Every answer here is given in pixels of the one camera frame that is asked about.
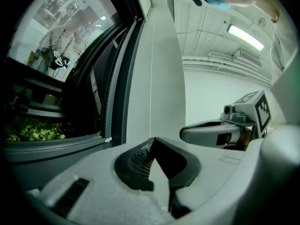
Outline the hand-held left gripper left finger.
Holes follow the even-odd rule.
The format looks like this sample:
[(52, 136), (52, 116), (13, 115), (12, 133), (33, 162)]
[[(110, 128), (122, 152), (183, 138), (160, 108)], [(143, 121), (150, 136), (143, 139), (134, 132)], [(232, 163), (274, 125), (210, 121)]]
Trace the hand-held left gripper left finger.
[(169, 225), (149, 176), (173, 143), (155, 137), (94, 152), (26, 198), (49, 225)]

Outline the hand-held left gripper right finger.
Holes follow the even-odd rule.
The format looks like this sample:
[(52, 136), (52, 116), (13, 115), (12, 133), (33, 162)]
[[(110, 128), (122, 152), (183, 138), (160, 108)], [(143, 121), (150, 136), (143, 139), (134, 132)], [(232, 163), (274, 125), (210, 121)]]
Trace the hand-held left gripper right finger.
[(300, 126), (286, 125), (246, 151), (155, 139), (170, 206), (154, 225), (300, 225)]

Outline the dark window frame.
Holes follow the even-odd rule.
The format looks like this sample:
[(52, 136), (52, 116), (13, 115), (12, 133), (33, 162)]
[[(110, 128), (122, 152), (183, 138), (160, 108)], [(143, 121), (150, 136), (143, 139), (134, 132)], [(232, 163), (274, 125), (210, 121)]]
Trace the dark window frame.
[[(119, 145), (138, 0), (0, 0), (0, 159), (10, 167)], [(92, 92), (94, 69), (101, 102)], [(6, 141), (5, 126), (61, 123), (60, 140)]]

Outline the white ceiling pipes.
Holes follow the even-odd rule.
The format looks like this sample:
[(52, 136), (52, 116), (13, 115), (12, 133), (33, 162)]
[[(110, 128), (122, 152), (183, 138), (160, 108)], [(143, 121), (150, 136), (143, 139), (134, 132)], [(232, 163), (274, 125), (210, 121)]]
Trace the white ceiling pipes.
[(232, 55), (210, 51), (207, 56), (183, 56), (184, 68), (216, 72), (224, 75), (232, 75), (237, 78), (254, 81), (266, 86), (271, 86), (271, 74), (268, 63), (262, 63), (262, 67), (235, 59)]

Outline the long ceiling light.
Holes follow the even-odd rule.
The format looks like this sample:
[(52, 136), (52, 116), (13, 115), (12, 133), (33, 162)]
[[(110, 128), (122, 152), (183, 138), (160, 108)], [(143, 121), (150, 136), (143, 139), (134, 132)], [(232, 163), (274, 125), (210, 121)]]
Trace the long ceiling light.
[(235, 25), (229, 24), (227, 28), (227, 32), (243, 40), (244, 42), (248, 43), (258, 51), (261, 51), (264, 48), (264, 45), (260, 41), (258, 41), (255, 37), (251, 36), (244, 30), (236, 27)]

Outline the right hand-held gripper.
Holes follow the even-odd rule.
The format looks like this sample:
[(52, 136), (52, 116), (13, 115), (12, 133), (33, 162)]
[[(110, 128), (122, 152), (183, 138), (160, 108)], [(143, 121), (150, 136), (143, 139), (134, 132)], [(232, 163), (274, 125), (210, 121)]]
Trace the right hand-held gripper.
[(185, 126), (180, 130), (181, 140), (198, 146), (224, 148), (237, 143), (241, 127), (254, 127), (253, 139), (265, 137), (271, 112), (264, 90), (248, 93), (225, 105), (220, 119)]

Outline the white ceiling air conditioner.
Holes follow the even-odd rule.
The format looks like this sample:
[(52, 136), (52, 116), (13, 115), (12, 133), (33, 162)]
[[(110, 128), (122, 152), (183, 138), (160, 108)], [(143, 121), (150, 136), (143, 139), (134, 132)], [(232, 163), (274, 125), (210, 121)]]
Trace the white ceiling air conditioner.
[(256, 59), (255, 57), (249, 55), (248, 53), (241, 51), (241, 50), (237, 50), (234, 54), (233, 57), (237, 60), (243, 61), (245, 63), (251, 64), (252, 66), (255, 67), (262, 67), (262, 63)]

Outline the grey window stay bar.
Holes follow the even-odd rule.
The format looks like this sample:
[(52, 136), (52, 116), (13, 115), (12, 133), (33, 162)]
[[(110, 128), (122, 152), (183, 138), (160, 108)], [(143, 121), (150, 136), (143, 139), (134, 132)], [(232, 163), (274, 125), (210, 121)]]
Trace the grey window stay bar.
[(97, 81), (95, 78), (95, 73), (94, 73), (94, 69), (91, 68), (90, 71), (90, 80), (91, 80), (91, 86), (92, 86), (92, 92), (95, 98), (95, 103), (96, 103), (96, 107), (97, 107), (97, 112), (99, 114), (99, 117), (101, 117), (101, 102), (100, 102), (100, 98), (98, 95), (98, 86), (97, 86)]

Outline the green leafy plant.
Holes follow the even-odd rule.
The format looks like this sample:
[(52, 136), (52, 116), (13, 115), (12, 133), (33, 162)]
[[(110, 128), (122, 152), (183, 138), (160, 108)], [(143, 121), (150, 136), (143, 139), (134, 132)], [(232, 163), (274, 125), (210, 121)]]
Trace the green leafy plant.
[(35, 123), (17, 127), (5, 126), (6, 141), (34, 142), (65, 139), (67, 130), (61, 123), (45, 124)]

